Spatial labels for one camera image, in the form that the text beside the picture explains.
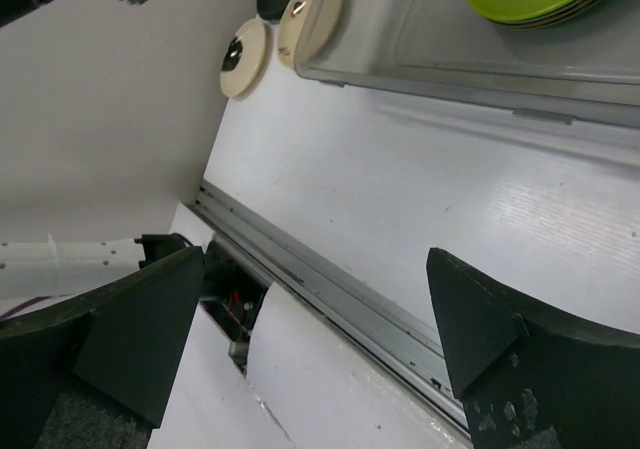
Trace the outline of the cream plate with calligraphy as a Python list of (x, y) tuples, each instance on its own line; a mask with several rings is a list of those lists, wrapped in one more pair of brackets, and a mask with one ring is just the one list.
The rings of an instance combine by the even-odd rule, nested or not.
[(280, 21), (277, 55), (294, 68), (310, 62), (328, 44), (336, 29), (344, 0), (290, 0)]

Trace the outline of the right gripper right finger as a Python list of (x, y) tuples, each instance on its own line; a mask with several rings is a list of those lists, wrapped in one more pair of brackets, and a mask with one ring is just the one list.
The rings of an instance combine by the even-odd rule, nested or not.
[(575, 316), (432, 248), (426, 273), (476, 448), (636, 448), (639, 337)]

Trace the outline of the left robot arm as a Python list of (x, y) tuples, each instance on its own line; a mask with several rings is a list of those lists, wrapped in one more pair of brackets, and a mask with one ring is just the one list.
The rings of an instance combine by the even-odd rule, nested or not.
[(124, 277), (197, 194), (256, 0), (58, 0), (1, 31), (1, 314)]

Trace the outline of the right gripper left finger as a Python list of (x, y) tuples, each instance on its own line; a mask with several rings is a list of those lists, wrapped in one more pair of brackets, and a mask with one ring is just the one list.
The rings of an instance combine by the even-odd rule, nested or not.
[(160, 427), (205, 274), (182, 249), (1, 324), (4, 448), (145, 448)]

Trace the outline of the cream plate black patch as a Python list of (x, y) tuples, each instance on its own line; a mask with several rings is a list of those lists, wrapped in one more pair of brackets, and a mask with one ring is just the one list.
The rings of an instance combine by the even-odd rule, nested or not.
[(271, 29), (260, 18), (246, 21), (235, 32), (219, 73), (220, 88), (227, 98), (243, 98), (256, 86), (271, 47)]

